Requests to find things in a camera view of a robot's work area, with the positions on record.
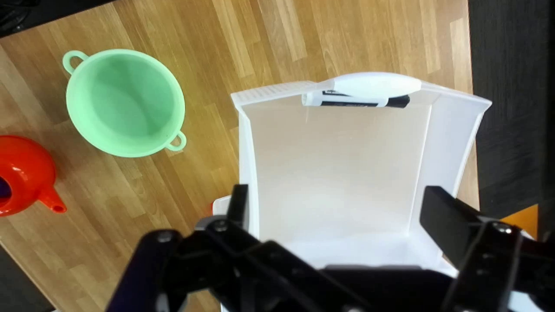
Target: red object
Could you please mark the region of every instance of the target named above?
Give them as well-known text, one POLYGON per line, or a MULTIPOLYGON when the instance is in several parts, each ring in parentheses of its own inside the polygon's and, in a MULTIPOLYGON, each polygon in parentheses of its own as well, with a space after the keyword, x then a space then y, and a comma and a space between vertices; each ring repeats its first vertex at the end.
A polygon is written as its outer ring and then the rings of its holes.
POLYGON ((51 155, 25 137, 0 136, 0 217, 42 202, 56 214, 67 212, 54 189, 56 167, 51 155))

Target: white cardboard box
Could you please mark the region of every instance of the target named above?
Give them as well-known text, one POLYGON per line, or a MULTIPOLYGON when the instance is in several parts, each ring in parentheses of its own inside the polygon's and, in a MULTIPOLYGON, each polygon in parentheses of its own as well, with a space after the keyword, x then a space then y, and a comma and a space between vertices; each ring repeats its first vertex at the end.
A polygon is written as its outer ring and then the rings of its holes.
POLYGON ((245 91, 233 103, 254 236, 315 267, 420 266, 457 274, 422 229, 420 205, 427 186, 457 196, 488 99, 393 73, 356 73, 245 91), (410 98, 407 108, 387 106, 401 96, 410 98))

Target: wooden table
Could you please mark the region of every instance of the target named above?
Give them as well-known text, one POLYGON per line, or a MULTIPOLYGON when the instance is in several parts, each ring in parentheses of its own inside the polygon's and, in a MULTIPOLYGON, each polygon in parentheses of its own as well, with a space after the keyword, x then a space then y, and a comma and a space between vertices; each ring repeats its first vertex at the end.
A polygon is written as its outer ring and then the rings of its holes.
MULTIPOLYGON (((0 243, 61 311, 103 311, 143 235, 188 235, 238 181, 230 94, 261 85, 398 72, 472 91, 467 2, 117 0, 0 40, 0 134, 44 144, 70 212, 0 221, 0 243), (185 153, 108 157, 68 120, 65 53, 138 49, 181 82, 185 153)), ((464 198, 478 203, 476 162, 464 198)), ((216 311, 197 297, 191 311, 216 311)))

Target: wooden surface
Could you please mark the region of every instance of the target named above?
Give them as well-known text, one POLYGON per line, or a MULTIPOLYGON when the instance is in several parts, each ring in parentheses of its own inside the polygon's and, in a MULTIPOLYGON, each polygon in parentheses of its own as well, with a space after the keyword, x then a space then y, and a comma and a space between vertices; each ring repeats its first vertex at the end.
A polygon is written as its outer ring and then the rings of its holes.
MULTIPOLYGON (((0 241, 61 311, 103 311, 141 236, 188 235, 238 181, 238 120, 230 94, 398 72, 472 89, 467 2, 441 0, 117 0, 0 40, 0 134, 44 144, 70 212, 41 205, 0 221, 0 241), (65 106, 65 53, 138 49, 181 82, 190 146, 120 160, 91 148, 65 106)), ((476 200, 476 172, 462 193, 476 200)), ((191 311, 216 311, 209 299, 191 311)))

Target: dark floor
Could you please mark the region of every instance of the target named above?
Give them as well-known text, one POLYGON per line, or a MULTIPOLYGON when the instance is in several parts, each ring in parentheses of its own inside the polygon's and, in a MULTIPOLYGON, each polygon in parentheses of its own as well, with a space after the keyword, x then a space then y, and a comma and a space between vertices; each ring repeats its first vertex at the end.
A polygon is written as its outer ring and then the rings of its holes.
POLYGON ((0 311, 51 312, 54 306, 39 292, 32 280, 20 269, 0 247, 0 311))
POLYGON ((0 0, 0 37, 35 28, 112 0, 0 0))
POLYGON ((555 229, 552 4, 469 4, 474 92, 493 101, 478 136, 483 210, 505 217, 538 203, 547 233, 555 229))

